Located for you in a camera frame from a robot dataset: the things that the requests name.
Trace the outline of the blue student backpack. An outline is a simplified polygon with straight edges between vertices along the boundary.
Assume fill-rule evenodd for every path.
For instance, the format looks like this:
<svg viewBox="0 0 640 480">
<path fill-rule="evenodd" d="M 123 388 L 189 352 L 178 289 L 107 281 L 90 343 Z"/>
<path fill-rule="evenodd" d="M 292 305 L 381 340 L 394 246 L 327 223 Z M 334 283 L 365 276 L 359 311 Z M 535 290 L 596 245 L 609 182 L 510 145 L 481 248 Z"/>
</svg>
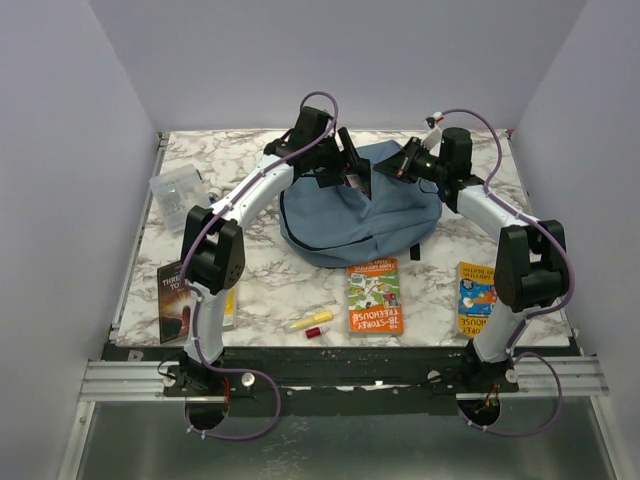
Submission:
<svg viewBox="0 0 640 480">
<path fill-rule="evenodd" d="M 370 196 L 301 178 L 279 196 L 280 233 L 306 262 L 343 268 L 391 257 L 429 237 L 442 214 L 436 187 L 375 170 Z"/>
</svg>

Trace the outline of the orange treehouse book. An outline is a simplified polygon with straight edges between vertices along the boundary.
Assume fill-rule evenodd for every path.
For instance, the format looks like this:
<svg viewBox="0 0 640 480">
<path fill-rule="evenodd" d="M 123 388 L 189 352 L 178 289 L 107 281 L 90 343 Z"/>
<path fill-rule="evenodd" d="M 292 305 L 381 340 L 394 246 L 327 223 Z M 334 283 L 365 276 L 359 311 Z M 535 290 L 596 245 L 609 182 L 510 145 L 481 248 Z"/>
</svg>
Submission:
<svg viewBox="0 0 640 480">
<path fill-rule="evenodd" d="M 348 324 L 353 335 L 401 335 L 404 318 L 398 262 L 381 258 L 347 269 Z"/>
</svg>

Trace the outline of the yellow highlighter pen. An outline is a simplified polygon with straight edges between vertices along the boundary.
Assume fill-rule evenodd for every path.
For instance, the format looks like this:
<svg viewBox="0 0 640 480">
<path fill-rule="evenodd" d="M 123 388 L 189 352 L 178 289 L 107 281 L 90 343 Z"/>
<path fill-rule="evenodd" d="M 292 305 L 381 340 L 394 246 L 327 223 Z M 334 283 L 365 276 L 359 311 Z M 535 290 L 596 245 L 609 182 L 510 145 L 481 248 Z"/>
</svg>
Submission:
<svg viewBox="0 0 640 480">
<path fill-rule="evenodd" d="M 318 325 L 329 322 L 333 319 L 333 313 L 329 310 L 322 311 L 305 318 L 300 318 L 297 320 L 293 320 L 288 322 L 284 326 L 284 331 L 286 333 L 293 333 L 300 330 L 306 330 L 312 327 L 316 327 Z"/>
</svg>

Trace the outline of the small red cap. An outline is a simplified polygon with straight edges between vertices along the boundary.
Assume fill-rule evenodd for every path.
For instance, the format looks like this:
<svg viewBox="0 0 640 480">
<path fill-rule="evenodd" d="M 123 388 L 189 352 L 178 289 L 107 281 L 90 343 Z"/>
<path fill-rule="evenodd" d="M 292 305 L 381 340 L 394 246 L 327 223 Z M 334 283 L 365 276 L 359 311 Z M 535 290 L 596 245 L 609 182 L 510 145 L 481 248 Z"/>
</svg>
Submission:
<svg viewBox="0 0 640 480">
<path fill-rule="evenodd" d="M 305 336 L 307 339 L 312 339 L 318 337 L 324 333 L 323 327 L 314 327 L 305 331 Z"/>
</svg>

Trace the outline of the red white eraser box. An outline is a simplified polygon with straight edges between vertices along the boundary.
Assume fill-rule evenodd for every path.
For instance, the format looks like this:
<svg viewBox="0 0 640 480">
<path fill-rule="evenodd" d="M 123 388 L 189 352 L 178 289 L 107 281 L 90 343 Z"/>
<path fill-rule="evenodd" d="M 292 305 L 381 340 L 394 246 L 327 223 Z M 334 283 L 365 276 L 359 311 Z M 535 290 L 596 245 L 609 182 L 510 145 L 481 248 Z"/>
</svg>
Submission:
<svg viewBox="0 0 640 480">
<path fill-rule="evenodd" d="M 370 182 L 367 176 L 363 176 L 356 173 L 346 174 L 345 183 L 353 189 L 358 190 L 365 196 L 370 197 Z"/>
</svg>

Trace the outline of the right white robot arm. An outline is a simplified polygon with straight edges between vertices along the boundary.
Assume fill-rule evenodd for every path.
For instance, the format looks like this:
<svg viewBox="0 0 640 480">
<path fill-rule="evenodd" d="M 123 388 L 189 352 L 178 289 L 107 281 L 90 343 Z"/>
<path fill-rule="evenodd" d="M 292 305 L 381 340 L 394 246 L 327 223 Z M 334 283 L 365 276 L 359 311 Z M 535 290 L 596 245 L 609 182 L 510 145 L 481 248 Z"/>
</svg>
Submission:
<svg viewBox="0 0 640 480">
<path fill-rule="evenodd" d="M 462 384 L 480 392 L 512 366 L 513 349 L 529 321 L 567 297 L 571 274 L 563 226 L 532 219 L 492 194 L 471 171 L 472 150 L 470 132 L 449 127 L 438 154 L 413 137 L 374 169 L 405 183 L 433 183 L 442 203 L 497 243 L 497 300 L 483 330 L 465 347 L 459 370 Z"/>
</svg>

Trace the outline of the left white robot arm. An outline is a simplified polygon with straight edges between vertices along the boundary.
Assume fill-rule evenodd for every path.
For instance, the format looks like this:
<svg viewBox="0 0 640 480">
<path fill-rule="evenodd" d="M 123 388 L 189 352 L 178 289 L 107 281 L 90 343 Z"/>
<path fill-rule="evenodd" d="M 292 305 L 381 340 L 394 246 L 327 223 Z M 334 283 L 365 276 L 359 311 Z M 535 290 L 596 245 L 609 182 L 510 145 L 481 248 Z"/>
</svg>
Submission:
<svg viewBox="0 0 640 480">
<path fill-rule="evenodd" d="M 342 185 L 350 173 L 368 174 L 337 114 L 302 106 L 293 128 L 267 144 L 254 170 L 210 207 L 193 207 L 184 227 L 180 277 L 196 304 L 186 355 L 196 361 L 187 382 L 201 395 L 222 380 L 214 363 L 223 353 L 222 321 L 228 292 L 245 268 L 244 232 L 257 215 L 299 179 L 320 188 Z"/>
</svg>

